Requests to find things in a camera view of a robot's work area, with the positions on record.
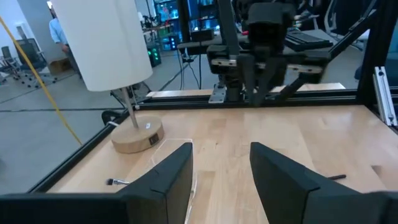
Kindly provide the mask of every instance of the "round wooden lamp base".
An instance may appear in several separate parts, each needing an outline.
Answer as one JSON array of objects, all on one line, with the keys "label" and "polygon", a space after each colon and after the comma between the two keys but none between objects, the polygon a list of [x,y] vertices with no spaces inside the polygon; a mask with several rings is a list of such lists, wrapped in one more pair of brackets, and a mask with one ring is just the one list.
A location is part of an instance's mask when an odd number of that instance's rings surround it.
[{"label": "round wooden lamp base", "polygon": [[130,118],[127,118],[112,131],[111,140],[117,152],[141,152],[162,140],[164,130],[160,118],[141,116],[137,117],[137,122],[139,129],[136,129]]}]

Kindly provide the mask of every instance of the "person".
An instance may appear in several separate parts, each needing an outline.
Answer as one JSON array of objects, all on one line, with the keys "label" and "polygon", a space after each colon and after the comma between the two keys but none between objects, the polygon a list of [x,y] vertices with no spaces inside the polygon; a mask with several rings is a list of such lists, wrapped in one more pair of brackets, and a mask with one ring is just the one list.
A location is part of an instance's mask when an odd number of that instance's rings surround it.
[{"label": "person", "polygon": [[67,55],[72,68],[74,69],[75,72],[77,72],[77,74],[79,74],[79,77],[81,78],[79,67],[76,63],[75,57],[72,54],[72,50],[69,47],[67,38],[63,33],[60,21],[58,20],[57,13],[55,13],[54,7],[51,8],[51,13],[55,17],[50,21],[49,24],[51,38],[54,40],[56,44],[58,44],[61,47],[62,51]]}]

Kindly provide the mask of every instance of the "yellow cable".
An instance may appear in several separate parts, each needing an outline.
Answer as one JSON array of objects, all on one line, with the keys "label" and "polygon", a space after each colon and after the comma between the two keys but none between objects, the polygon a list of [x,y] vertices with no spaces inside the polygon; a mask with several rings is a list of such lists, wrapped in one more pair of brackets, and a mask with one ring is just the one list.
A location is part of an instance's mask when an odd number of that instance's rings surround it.
[{"label": "yellow cable", "polygon": [[52,96],[50,95],[48,89],[45,87],[42,79],[39,77],[39,74],[37,73],[36,69],[33,67],[32,63],[30,62],[29,58],[27,58],[25,52],[23,51],[23,49],[20,47],[20,45],[18,44],[18,42],[15,40],[14,36],[12,35],[12,33],[10,32],[10,30],[8,29],[6,23],[4,23],[2,17],[0,16],[0,23],[2,24],[2,26],[5,28],[6,32],[8,33],[8,35],[10,36],[10,38],[12,39],[13,43],[15,44],[15,46],[17,47],[19,53],[21,53],[22,57],[25,59],[26,63],[28,64],[29,68],[32,70],[33,74],[35,75],[37,81],[39,81],[40,86],[43,88],[44,93],[47,95],[47,98],[50,100],[52,106],[55,108],[55,111],[57,112],[58,116],[60,117],[63,125],[65,125],[65,127],[67,127],[67,129],[69,130],[70,134],[73,135],[73,137],[76,139],[76,141],[78,141],[78,143],[81,145],[81,141],[78,138],[78,136],[76,135],[76,133],[72,130],[72,128],[69,126],[69,124],[67,123],[67,121],[65,120],[65,118],[62,116],[60,109],[58,108],[57,104],[55,103],[54,99],[52,98]]}]

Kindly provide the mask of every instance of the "chair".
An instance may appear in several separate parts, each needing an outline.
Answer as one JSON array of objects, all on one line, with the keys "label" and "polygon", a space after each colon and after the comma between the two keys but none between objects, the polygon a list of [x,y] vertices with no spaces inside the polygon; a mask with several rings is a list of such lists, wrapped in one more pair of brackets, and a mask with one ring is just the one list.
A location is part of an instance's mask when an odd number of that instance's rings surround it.
[{"label": "chair", "polygon": [[15,58],[11,56],[10,49],[8,46],[2,47],[1,48],[2,52],[2,70],[0,72],[8,73],[12,75],[13,79],[15,80],[20,80],[21,76],[21,70],[19,68],[19,64]]},{"label": "chair", "polygon": [[[29,39],[17,40],[17,42],[20,45],[21,49],[26,54],[27,58],[32,63],[33,67],[39,73],[39,76],[43,80],[43,82],[45,83],[45,81],[47,80],[52,83],[55,83],[57,78],[52,78],[51,74],[49,73],[40,73],[43,69],[47,67],[47,62],[45,61],[43,52],[40,51],[39,46],[37,45],[35,39],[29,38]],[[28,76],[29,80],[33,81],[32,85],[38,88],[39,81],[36,79],[36,77],[34,77],[32,71],[30,70],[30,67],[28,66],[27,62],[25,61],[25,59],[23,58],[23,56],[19,51],[18,51],[18,57],[19,60],[21,61],[21,66],[20,66],[21,70],[25,73],[30,73],[30,75]]]}]

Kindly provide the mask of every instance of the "keyboard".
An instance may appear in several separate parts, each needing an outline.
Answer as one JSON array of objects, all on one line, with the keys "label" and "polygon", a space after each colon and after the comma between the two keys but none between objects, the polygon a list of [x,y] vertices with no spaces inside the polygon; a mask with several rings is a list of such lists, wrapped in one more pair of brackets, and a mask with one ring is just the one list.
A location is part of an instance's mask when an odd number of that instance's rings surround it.
[{"label": "keyboard", "polygon": [[289,31],[285,38],[285,45],[290,49],[300,52],[303,50],[322,49],[333,46],[329,40],[304,34],[299,30]]}]

